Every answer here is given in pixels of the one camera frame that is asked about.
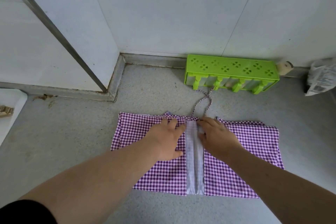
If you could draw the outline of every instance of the checkered fabric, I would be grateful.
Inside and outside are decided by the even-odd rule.
[[[279,131],[276,127],[265,126],[262,122],[231,122],[216,118],[232,131],[241,145],[257,157],[284,169],[279,151]],[[227,164],[204,152],[204,194],[258,198]]]
[[[151,126],[161,122],[163,116],[170,121],[177,119],[177,125],[184,123],[187,117],[176,116],[167,112],[162,116],[146,116],[132,113],[119,113],[119,120],[112,141],[111,150],[125,147],[142,139]],[[176,195],[186,195],[186,146],[184,133],[177,142],[176,150],[181,150],[184,155],[170,161],[158,161],[134,185],[134,189],[167,192]]]

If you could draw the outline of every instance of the green plastic box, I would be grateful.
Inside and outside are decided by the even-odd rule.
[[[184,83],[199,86],[250,90],[253,94],[269,89],[279,81],[275,63],[266,60],[237,59],[189,54]]]

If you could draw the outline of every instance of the person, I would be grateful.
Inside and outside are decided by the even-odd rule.
[[[131,145],[69,168],[0,209],[0,223],[101,223],[133,185],[159,160],[182,156],[176,151],[186,129],[163,119]],[[204,148],[227,163],[259,195],[282,223],[336,223],[336,195],[245,150],[219,121],[198,124]]]

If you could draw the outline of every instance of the plastic bag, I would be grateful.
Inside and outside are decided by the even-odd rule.
[[[326,92],[336,86],[336,58],[316,60],[310,67],[306,96]]]

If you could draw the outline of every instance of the speckled floor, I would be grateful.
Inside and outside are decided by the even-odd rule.
[[[118,112],[190,114],[203,96],[180,69],[128,65],[116,103],[29,96],[0,147],[0,207],[57,173],[109,149]],[[207,102],[201,104],[201,115]],[[209,116],[260,120],[280,130],[285,168],[336,192],[336,104],[329,93],[304,97],[282,78],[259,95],[213,92]],[[179,197],[132,191],[106,223],[279,223],[258,199]]]

